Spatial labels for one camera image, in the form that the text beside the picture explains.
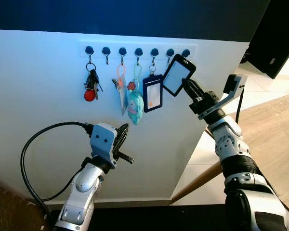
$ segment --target baseboard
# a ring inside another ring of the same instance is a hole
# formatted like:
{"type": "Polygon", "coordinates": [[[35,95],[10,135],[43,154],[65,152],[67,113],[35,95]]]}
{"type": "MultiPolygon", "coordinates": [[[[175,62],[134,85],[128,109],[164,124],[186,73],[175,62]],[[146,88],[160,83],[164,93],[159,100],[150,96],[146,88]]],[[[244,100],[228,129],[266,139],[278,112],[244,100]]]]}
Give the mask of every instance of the baseboard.
{"type": "MultiPolygon", "coordinates": [[[[170,198],[124,198],[124,199],[97,199],[94,201],[94,208],[124,208],[124,207],[151,207],[168,206],[170,198]]],[[[65,201],[47,202],[50,210],[60,210],[65,201]]]]}

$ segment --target black door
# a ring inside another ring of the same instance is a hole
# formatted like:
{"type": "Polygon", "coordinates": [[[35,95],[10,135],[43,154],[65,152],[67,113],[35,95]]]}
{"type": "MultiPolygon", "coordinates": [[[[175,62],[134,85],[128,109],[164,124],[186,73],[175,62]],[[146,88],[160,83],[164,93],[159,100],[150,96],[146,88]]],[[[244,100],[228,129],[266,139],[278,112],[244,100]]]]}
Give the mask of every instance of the black door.
{"type": "Polygon", "coordinates": [[[248,52],[250,63],[276,77],[289,57],[289,0],[271,0],[248,52]]]}

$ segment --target card holder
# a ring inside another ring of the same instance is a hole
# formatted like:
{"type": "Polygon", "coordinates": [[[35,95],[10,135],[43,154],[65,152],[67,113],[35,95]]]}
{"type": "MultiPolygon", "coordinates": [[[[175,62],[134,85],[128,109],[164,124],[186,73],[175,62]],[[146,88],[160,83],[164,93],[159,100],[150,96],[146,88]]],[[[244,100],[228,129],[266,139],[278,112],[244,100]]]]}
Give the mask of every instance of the card holder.
{"type": "Polygon", "coordinates": [[[144,112],[150,112],[163,105],[163,75],[151,74],[143,79],[144,112]]]}

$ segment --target black cable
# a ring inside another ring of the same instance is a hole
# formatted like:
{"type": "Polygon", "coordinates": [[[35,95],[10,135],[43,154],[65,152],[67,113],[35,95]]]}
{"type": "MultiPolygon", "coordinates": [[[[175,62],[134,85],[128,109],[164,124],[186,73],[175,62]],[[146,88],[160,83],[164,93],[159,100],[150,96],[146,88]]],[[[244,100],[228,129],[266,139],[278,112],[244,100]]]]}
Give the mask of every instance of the black cable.
{"type": "Polygon", "coordinates": [[[23,180],[26,184],[26,187],[28,188],[30,194],[33,196],[33,198],[36,200],[36,202],[41,206],[41,208],[44,210],[44,212],[47,214],[47,217],[50,219],[51,221],[51,224],[54,225],[55,224],[55,220],[53,218],[53,216],[51,215],[48,207],[44,204],[44,202],[41,200],[41,198],[37,195],[37,193],[33,190],[28,178],[27,178],[27,175],[26,175],[26,169],[25,169],[25,154],[26,154],[26,151],[29,147],[29,145],[32,143],[32,141],[37,137],[39,136],[40,134],[50,130],[50,129],[53,129],[53,128],[56,128],[56,127],[60,127],[60,126],[65,126],[65,125],[78,125],[78,126],[81,126],[83,127],[84,129],[87,128],[87,125],[86,124],[83,124],[83,123],[79,123],[79,122],[64,122],[64,123],[59,123],[59,124],[54,124],[54,125],[51,125],[47,128],[44,128],[43,130],[37,132],[36,134],[34,134],[28,141],[27,143],[24,145],[24,148],[21,152],[21,156],[20,156],[20,169],[21,169],[21,174],[22,174],[22,177],[23,177],[23,180]]]}
{"type": "Polygon", "coordinates": [[[244,88],[242,90],[242,93],[240,95],[240,100],[239,100],[239,104],[237,106],[237,110],[236,110],[236,123],[239,123],[239,116],[240,116],[240,111],[241,111],[241,105],[242,105],[242,101],[243,101],[243,94],[244,94],[244,88]]]}
{"type": "Polygon", "coordinates": [[[81,168],[71,177],[71,179],[69,179],[68,183],[64,186],[64,188],[61,189],[57,194],[55,194],[55,195],[53,195],[53,196],[51,196],[51,197],[42,199],[42,201],[51,201],[51,200],[53,200],[54,198],[58,197],[61,193],[63,193],[63,192],[68,188],[68,186],[71,184],[73,178],[74,178],[80,171],[82,171],[82,170],[83,170],[83,168],[81,167],[81,168]]]}
{"type": "Polygon", "coordinates": [[[264,176],[264,174],[260,171],[261,175],[264,177],[266,183],[271,187],[271,189],[273,190],[273,192],[276,194],[277,198],[279,199],[279,201],[283,204],[284,208],[289,212],[289,207],[287,205],[285,205],[285,203],[279,198],[275,188],[271,185],[271,183],[268,181],[268,179],[264,176]]]}

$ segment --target wooden floor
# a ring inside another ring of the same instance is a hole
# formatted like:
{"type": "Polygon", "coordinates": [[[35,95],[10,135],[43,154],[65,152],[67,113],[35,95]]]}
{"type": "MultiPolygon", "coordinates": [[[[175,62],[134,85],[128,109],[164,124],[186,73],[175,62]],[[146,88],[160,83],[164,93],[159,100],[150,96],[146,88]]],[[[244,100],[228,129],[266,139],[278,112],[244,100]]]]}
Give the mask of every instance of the wooden floor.
{"type": "Polygon", "coordinates": [[[260,170],[289,207],[289,95],[241,111],[239,125],[260,170]]]}

